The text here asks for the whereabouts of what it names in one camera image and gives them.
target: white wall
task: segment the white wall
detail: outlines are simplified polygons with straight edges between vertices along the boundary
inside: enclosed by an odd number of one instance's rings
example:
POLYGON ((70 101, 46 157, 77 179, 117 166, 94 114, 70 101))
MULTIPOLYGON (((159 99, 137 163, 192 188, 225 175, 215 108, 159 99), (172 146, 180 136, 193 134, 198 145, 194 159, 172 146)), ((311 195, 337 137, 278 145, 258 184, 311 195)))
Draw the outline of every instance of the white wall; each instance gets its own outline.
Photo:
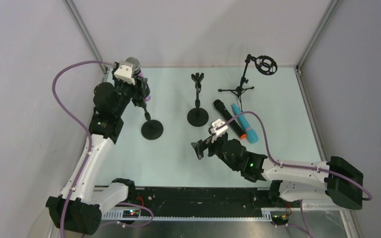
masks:
POLYGON ((102 57, 145 66, 296 65, 329 0, 76 0, 102 57))
POLYGON ((302 69, 325 147, 364 173, 374 200, 357 212, 381 237, 381 1, 343 1, 302 69))
MULTIPOLYGON (((0 238, 26 237, 70 176, 85 133, 56 104, 52 80, 92 59, 62 1, 0 0, 0 238)), ((100 80, 98 66, 83 66, 57 91, 88 120, 100 80)))

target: microphone stand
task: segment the microphone stand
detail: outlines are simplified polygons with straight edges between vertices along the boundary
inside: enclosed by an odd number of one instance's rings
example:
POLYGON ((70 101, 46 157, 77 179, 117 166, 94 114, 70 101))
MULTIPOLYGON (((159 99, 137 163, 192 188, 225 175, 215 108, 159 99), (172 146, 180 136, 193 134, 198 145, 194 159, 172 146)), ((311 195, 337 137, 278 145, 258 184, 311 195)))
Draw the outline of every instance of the microphone stand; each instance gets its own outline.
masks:
POLYGON ((192 74, 191 78, 195 82, 196 100, 195 108, 191 109, 188 112, 188 122, 193 126, 200 127, 208 122, 208 112, 205 109, 199 107, 201 105, 199 100, 199 93, 201 92, 201 81, 204 78, 204 74, 192 74))
POLYGON ((234 95, 236 95, 236 97, 239 99, 239 102, 240 102, 240 110, 242 111, 243 111, 242 94, 244 94, 244 92, 246 92, 247 90, 251 90, 255 88, 254 86, 250 88, 243 88, 243 84, 249 82, 249 80, 246 79, 246 70, 248 69, 248 65, 251 61, 255 62, 255 67, 257 68, 257 70, 264 75, 273 75, 276 73, 278 69, 277 63, 269 56, 259 56, 257 58, 253 57, 251 54, 248 54, 248 56, 246 56, 245 70, 243 71, 243 76, 240 79, 240 85, 237 86, 236 89, 218 89, 218 92, 231 92, 234 95))

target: light blue table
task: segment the light blue table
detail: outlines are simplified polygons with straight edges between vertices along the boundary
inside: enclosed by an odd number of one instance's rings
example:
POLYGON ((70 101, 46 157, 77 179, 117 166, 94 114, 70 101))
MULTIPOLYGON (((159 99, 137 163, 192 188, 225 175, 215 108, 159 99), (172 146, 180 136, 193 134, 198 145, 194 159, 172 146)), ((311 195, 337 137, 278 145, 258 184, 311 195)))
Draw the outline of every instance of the light blue table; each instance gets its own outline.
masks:
MULTIPOLYGON (((219 88, 236 88, 243 67, 213 68, 143 68, 151 89, 147 103, 153 119, 162 122, 163 135, 154 141, 142 137, 140 129, 145 122, 143 109, 129 104, 123 114, 125 122, 113 151, 106 159, 97 178, 97 185, 109 185, 115 178, 131 179, 137 186, 176 187, 268 187, 268 182, 249 182, 240 173, 229 169, 216 156, 199 161, 191 142, 209 136, 208 125, 193 127, 187 121, 187 113, 194 107, 195 87, 191 74, 203 72, 200 94, 201 107, 209 114, 209 121, 221 116, 212 102, 221 99, 231 112, 231 104, 237 103, 230 92, 218 92, 219 88)), ((294 161, 320 161, 312 128, 293 68, 279 68, 273 76, 260 74, 248 68, 246 86, 254 90, 243 94, 244 111, 253 111, 263 120, 270 149, 275 159, 294 161)), ((248 151, 266 154, 260 124, 247 115, 259 141, 242 144, 248 151)), ((237 138, 231 128, 229 138, 237 138)))

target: silver microphone head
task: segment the silver microphone head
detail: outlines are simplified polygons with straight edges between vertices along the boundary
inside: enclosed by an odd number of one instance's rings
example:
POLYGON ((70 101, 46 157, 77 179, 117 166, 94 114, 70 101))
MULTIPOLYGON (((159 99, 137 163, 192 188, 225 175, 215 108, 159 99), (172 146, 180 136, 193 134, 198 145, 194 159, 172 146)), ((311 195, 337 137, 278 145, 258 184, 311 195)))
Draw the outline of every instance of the silver microphone head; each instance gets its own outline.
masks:
POLYGON ((134 66, 134 72, 138 73, 141 70, 141 63, 135 57, 129 57, 126 59, 126 62, 132 63, 134 66))

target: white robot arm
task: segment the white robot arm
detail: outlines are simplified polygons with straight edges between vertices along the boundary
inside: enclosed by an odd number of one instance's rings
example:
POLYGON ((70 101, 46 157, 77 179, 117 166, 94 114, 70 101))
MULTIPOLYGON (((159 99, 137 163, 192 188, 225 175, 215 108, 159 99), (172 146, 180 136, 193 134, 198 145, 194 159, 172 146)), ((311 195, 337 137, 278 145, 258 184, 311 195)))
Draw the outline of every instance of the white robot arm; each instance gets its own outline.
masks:
POLYGON ((60 227, 63 207, 67 200, 64 228, 91 235, 100 225, 102 214, 126 200, 128 196, 125 179, 114 180, 102 192, 95 193, 93 190, 97 175, 121 132, 124 124, 121 117, 129 102, 133 101, 135 106, 143 107, 147 113, 145 98, 149 95, 149 87, 147 79, 139 76, 140 67, 136 65, 137 62, 135 58, 128 58, 116 63, 112 72, 114 85, 106 82, 94 89, 95 108, 88 128, 92 148, 88 148, 87 138, 68 183, 58 197, 49 197, 46 202, 57 228, 60 227))
POLYGON ((357 183, 363 183, 363 174, 340 157, 331 157, 329 162, 273 161, 266 155, 246 150, 236 139, 228 140, 227 126, 218 119, 208 129, 211 134, 205 140, 192 143, 199 159, 208 149, 208 156, 216 155, 233 171, 245 179, 272 181, 271 198, 287 202, 315 200, 325 204, 333 203, 347 209, 362 208, 362 190, 340 177, 324 171, 343 174, 357 183))

